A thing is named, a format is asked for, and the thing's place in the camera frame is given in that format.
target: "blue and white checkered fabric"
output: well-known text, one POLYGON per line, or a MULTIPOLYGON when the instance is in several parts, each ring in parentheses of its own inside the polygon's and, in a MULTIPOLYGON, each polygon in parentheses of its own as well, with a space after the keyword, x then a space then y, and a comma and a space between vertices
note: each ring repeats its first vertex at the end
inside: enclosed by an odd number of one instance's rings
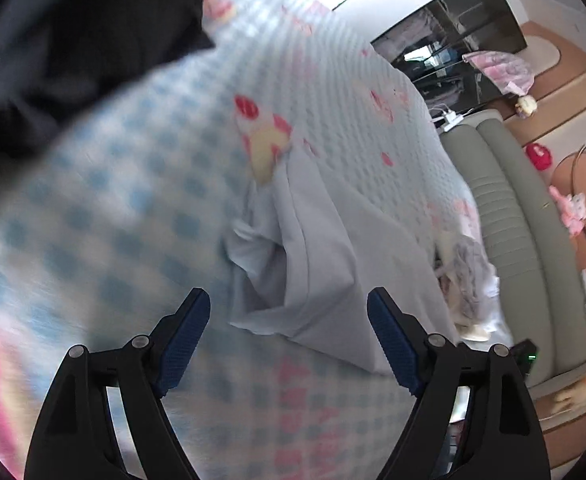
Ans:
MULTIPOLYGON (((18 355, 39 406, 70 346, 119 347, 200 286, 211 322, 164 406, 201 477, 375 478, 411 410, 407 391, 227 324, 221 234, 251 175, 233 97, 303 131, 428 253, 433 209, 457 218, 454 201, 471 195, 417 91, 349 27, 310 12, 312 0, 231 1, 234 18, 208 24, 214 50, 156 70, 76 120, 1 200, 1 344, 18 355), (362 85, 404 96, 391 102, 392 123, 362 85)), ((129 457, 123 412, 117 403, 113 411, 129 457)))

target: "metal screw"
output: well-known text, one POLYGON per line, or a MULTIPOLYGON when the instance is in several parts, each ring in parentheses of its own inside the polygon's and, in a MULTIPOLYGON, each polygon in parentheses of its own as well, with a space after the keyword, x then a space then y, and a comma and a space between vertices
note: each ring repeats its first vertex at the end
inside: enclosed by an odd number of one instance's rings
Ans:
POLYGON ((84 353, 84 347, 82 345, 75 345, 71 346, 71 349, 68 351, 68 356, 72 357, 73 359, 79 357, 84 353))
POLYGON ((446 345, 447 340, 444 338, 443 335, 440 334, 431 334, 429 336, 429 343, 431 343, 433 346, 444 346, 446 345))
POLYGON ((131 341, 131 345, 133 345, 133 348, 144 348, 148 345, 148 337, 145 335, 137 335, 131 341))
POLYGON ((507 355, 509 355, 509 349, 506 346, 499 343, 496 346, 494 346, 494 352, 498 354, 500 357, 507 357, 507 355))

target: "red plush toy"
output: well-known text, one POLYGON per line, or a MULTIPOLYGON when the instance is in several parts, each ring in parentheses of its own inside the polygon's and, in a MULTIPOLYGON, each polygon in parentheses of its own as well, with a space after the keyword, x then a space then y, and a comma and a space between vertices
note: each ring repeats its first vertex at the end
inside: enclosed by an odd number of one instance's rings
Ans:
POLYGON ((544 171, 550 168, 551 164, 553 164, 551 152, 546 146, 542 146, 542 144, 531 142, 531 144, 527 144, 524 151, 533 163, 533 166, 535 166, 535 169, 538 171, 544 171))

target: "pink plush toy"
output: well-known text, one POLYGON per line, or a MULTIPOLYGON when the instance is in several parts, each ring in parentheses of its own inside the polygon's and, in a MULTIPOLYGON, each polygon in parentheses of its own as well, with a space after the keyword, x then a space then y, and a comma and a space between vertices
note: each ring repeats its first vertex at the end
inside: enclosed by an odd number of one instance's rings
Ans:
POLYGON ((549 186, 548 192, 556 201, 558 210, 560 210, 560 219, 564 226, 569 229, 571 238, 576 237, 584 229, 584 220, 586 219, 586 197, 584 193, 578 193, 575 196, 562 195, 558 188, 549 186))

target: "bedspread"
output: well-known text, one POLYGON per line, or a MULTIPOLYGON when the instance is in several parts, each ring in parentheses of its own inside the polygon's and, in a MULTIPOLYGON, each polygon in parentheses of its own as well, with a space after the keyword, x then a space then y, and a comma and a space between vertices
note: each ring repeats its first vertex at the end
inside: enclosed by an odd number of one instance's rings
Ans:
MULTIPOLYGON (((67 349, 148 333, 193 286, 211 295, 211 321, 164 406, 201 478, 375 478, 411 410, 393 378, 230 326, 222 233, 251 177, 234 118, 241 95, 284 119, 431 258, 436 229, 477 217, 425 103, 313 0, 206 0, 204 25, 213 50, 78 118, 0 199, 0 457, 18 476, 67 349)), ((141 474, 109 396, 125 461, 141 474)))

